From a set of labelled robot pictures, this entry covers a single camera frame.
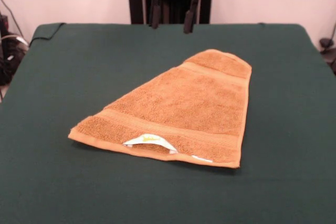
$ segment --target care tag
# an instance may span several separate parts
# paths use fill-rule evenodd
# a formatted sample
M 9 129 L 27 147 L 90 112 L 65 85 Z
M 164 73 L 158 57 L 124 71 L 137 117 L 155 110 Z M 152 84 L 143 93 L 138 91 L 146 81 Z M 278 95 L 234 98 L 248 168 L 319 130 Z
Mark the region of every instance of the care tag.
M 128 147 L 132 147 L 133 144 L 157 144 L 170 150 L 170 154 L 177 153 L 177 150 L 170 143 L 168 143 L 166 139 L 154 134 L 143 134 L 137 138 L 131 139 L 123 143 L 123 145 L 126 145 Z

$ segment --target orange towel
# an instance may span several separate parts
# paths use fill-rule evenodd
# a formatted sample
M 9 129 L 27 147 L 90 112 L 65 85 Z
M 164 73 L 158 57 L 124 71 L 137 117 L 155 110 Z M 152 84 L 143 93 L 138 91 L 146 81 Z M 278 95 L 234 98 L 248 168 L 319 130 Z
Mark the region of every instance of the orange towel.
M 163 161 L 237 168 L 251 66 L 200 52 L 74 127 L 69 138 Z

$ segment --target cable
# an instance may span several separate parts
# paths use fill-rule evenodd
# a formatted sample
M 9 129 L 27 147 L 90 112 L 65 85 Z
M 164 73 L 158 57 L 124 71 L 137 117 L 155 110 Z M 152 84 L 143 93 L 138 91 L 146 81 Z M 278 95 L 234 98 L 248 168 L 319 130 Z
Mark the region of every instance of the cable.
M 329 40 L 329 46 L 328 46 L 328 47 L 331 46 L 331 41 L 332 41 L 333 37 L 335 36 L 335 32 L 336 32 L 336 23 L 335 23 L 335 25 L 334 25 L 334 30 L 332 31 L 332 34 L 331 34 L 331 37 L 330 37 L 330 40 Z
M 15 19 L 15 17 L 14 17 L 14 14 L 13 14 L 12 10 L 8 7 L 8 5 L 6 5 L 6 3 L 5 3 L 4 0 L 0 0 L 0 1 L 4 4 L 4 6 L 6 7 L 6 9 L 7 9 L 7 10 L 9 11 L 9 13 L 11 14 L 11 16 L 12 16 L 12 18 L 13 18 L 13 20 L 14 20 L 14 23 L 15 23 L 15 25 L 17 26 L 17 29 L 18 29 L 19 32 L 20 32 L 21 37 L 23 37 L 23 33 L 22 33 L 22 31 L 21 31 L 21 29 L 20 29 L 20 27 L 19 27 L 19 25 L 18 25 L 18 23 L 17 23 L 17 21 L 16 21 L 16 19 Z
M 8 38 L 15 38 L 16 40 L 20 41 L 21 43 L 25 44 L 27 47 L 29 46 L 29 43 L 22 37 L 20 37 L 17 34 L 9 34 L 4 37 L 1 37 L 1 40 L 8 39 Z

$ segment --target green felt surface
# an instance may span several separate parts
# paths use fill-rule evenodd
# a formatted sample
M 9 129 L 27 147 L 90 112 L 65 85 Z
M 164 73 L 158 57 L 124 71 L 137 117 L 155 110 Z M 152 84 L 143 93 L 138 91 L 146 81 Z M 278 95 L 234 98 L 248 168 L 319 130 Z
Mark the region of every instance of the green felt surface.
M 336 82 L 297 25 L 48 25 L 0 106 L 0 223 L 335 223 Z M 67 138 L 105 105 L 215 48 L 253 68 L 241 168 Z

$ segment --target black cable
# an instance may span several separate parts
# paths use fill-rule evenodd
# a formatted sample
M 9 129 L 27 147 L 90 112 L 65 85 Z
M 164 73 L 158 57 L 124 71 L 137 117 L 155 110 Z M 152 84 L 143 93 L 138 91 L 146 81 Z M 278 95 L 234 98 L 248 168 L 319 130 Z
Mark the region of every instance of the black cable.
M 332 31 L 332 34 L 331 34 L 331 37 L 330 37 L 330 40 L 329 40 L 329 46 L 328 46 L 328 47 L 331 46 L 331 41 L 332 41 L 333 37 L 335 36 L 335 32 L 336 32 L 336 23 L 335 23 L 335 25 L 334 25 L 334 30 Z
M 24 36 L 23 36 L 23 33 L 22 33 L 22 31 L 21 31 L 21 29 L 20 29 L 20 27 L 19 27 L 19 25 L 18 25 L 18 23 L 17 23 L 17 21 L 16 21 L 16 19 L 15 19 L 15 17 L 14 17 L 14 14 L 13 14 L 12 10 L 8 7 L 8 5 L 6 5 L 6 3 L 5 3 L 4 0 L 0 0 L 0 1 L 4 4 L 4 6 L 6 7 L 6 9 L 7 9 L 7 10 L 9 11 L 9 13 L 11 14 L 11 16 L 12 16 L 12 18 L 13 18 L 13 20 L 14 20 L 14 23 L 15 23 L 15 25 L 17 26 L 17 29 L 18 29 L 19 32 L 20 32 L 21 37 L 24 37 Z

